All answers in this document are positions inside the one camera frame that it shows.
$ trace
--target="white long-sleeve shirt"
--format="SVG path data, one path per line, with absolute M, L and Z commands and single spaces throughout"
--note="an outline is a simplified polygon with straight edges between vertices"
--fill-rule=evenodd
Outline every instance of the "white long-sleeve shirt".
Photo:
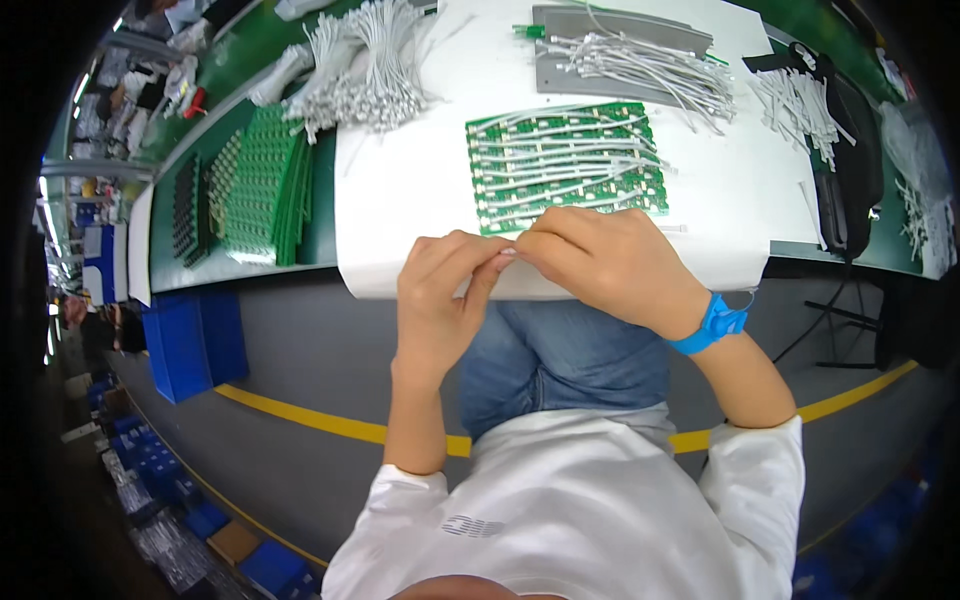
M 383 466 L 324 576 L 324 600 L 384 600 L 424 579 L 476 575 L 568 600 L 791 596 L 804 495 L 799 417 L 720 425 L 699 486 L 672 458 L 665 404 L 537 412 L 442 473 Z

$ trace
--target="hand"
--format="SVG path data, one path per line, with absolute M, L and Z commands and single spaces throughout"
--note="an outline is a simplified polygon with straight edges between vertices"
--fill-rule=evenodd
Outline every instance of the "hand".
M 512 245 L 460 230 L 417 240 L 396 279 L 395 379 L 440 388 L 480 330 L 490 292 L 513 261 L 500 251 Z M 470 274 L 467 293 L 453 298 Z
M 668 340 L 693 334 L 707 312 L 710 292 L 639 208 L 547 208 L 516 251 L 584 304 Z

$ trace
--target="green pcb stack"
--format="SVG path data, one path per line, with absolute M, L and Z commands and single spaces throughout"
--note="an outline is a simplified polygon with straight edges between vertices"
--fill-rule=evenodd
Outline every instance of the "green pcb stack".
M 281 105 L 258 108 L 239 144 L 231 140 L 226 157 L 211 169 L 220 189 L 229 180 L 226 197 L 215 201 L 215 216 L 228 255 L 243 262 L 294 264 L 303 225 L 310 222 L 312 148 L 303 132 L 290 134 L 300 123 L 282 116 Z

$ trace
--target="green pcb strip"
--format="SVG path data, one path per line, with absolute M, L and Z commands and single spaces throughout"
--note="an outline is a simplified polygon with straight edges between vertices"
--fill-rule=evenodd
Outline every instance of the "green pcb strip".
M 235 158 L 224 201 L 223 232 L 228 253 L 238 260 L 292 265 L 312 206 L 312 147 L 300 123 L 284 121 L 283 107 L 258 108 Z
M 474 200 L 484 235 L 528 229 L 549 206 L 578 205 L 599 212 L 642 208 L 650 214 L 668 213 L 663 172 L 658 166 L 653 132 L 643 104 L 614 102 L 588 107 L 553 107 L 526 114 L 530 116 L 516 112 L 466 125 Z M 536 135 L 537 132 L 543 132 L 543 136 Z M 632 143 L 642 141 L 638 140 L 641 136 L 647 140 L 644 145 Z M 566 145 L 557 143 L 567 139 L 571 141 Z M 577 148 L 588 148 L 586 144 L 593 142 L 630 146 L 630 149 L 578 150 L 576 156 L 567 155 L 568 160 L 564 160 L 564 147 L 582 144 Z M 530 173 L 540 168 L 549 173 L 573 168 L 599 169 L 603 168 L 597 166 L 603 164 L 602 157 L 620 161 L 616 163 L 619 165 L 642 158 L 655 164 L 622 173 L 618 169 L 616 176 L 609 178 L 586 177 L 573 171 L 567 171 L 568 179 L 545 182 L 536 182 L 545 178 L 525 174 L 512 177 L 513 171 Z M 508 185 L 518 181 L 530 183 L 522 187 Z

